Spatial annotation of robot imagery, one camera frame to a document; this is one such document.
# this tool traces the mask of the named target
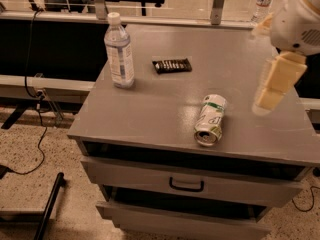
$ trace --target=drawer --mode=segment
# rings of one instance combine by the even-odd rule
[[[192,197],[118,188],[97,209],[121,229],[201,240],[257,240],[270,232],[250,219],[248,205]]]
[[[95,184],[244,204],[282,207],[302,189],[298,182],[162,164],[89,156],[81,163]]]

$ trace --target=table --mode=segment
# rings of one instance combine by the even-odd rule
[[[275,50],[248,30],[130,25],[135,84],[113,87],[106,64],[68,135],[98,211],[123,229],[196,239],[261,239],[271,207],[298,194],[319,166],[319,138],[292,90],[267,117],[251,112],[259,75]],[[192,72],[158,75],[152,60],[187,57]],[[229,106],[212,148],[193,137],[201,101]]]

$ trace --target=cable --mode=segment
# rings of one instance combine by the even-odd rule
[[[43,162],[44,162],[44,160],[45,160],[45,154],[44,154],[43,150],[42,150],[41,147],[40,147],[41,142],[42,142],[42,140],[43,140],[43,138],[44,138],[44,136],[45,136],[45,134],[46,134],[46,132],[47,132],[47,130],[48,130],[48,127],[46,127],[46,126],[43,125],[42,116],[41,116],[41,111],[40,111],[40,103],[41,103],[41,101],[42,101],[43,99],[44,99],[44,96],[41,96],[41,97],[40,97],[40,100],[39,100],[39,103],[38,103],[39,106],[37,106],[37,109],[36,109],[36,111],[38,112],[39,118],[40,118],[40,125],[41,125],[42,127],[45,127],[45,130],[43,131],[43,133],[42,133],[42,135],[41,135],[41,137],[40,137],[40,140],[39,140],[39,142],[38,142],[38,149],[40,150],[40,152],[41,152],[41,154],[42,154],[42,159],[41,159],[40,163],[39,163],[36,167],[34,167],[33,169],[31,169],[30,171],[17,172],[17,171],[14,171],[14,170],[8,168],[8,172],[12,172],[12,173],[15,173],[15,174],[18,174],[18,175],[27,175],[27,174],[32,173],[32,172],[34,172],[35,170],[37,170],[37,169],[43,164]]]
[[[300,212],[310,212],[310,211],[313,209],[313,207],[314,207],[314,193],[313,193],[313,189],[320,189],[320,188],[319,188],[319,187],[316,187],[316,186],[311,186],[311,187],[310,187],[311,196],[312,196],[312,204],[311,204],[311,207],[308,208],[308,209],[306,209],[306,210],[303,210],[303,209],[299,208],[299,207],[296,205],[295,201],[292,199],[292,203],[293,203],[293,205],[296,207],[296,209],[297,209],[298,211],[300,211]]]
[[[24,69],[24,88],[26,89],[26,92],[28,95],[32,98],[38,98],[36,95],[33,95],[30,93],[28,89],[28,83],[27,83],[27,78],[28,78],[28,66],[29,66],[29,59],[30,59],[30,52],[31,52],[31,44],[32,44],[32,33],[33,33],[33,22],[39,12],[43,11],[41,7],[38,8],[38,10],[34,13],[33,18],[30,23],[30,32],[29,32],[29,44],[28,44],[28,51],[27,51],[27,60],[26,60],[26,65]]]

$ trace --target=plastic bottle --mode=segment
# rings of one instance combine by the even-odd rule
[[[256,10],[251,19],[252,23],[257,24],[264,19],[268,14],[271,1],[272,0],[257,0]]]
[[[130,88],[134,82],[134,69],[130,36],[121,25],[120,14],[108,14],[109,28],[104,37],[113,84]]]

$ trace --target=drawer handle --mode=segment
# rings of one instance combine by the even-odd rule
[[[204,182],[203,180],[200,182],[200,188],[184,188],[184,187],[178,187],[178,186],[175,186],[173,185],[173,178],[170,177],[170,180],[169,180],[169,186],[172,188],[172,189],[175,189],[175,190],[180,190],[180,191],[188,191],[188,192],[201,192],[203,191],[204,189]]]

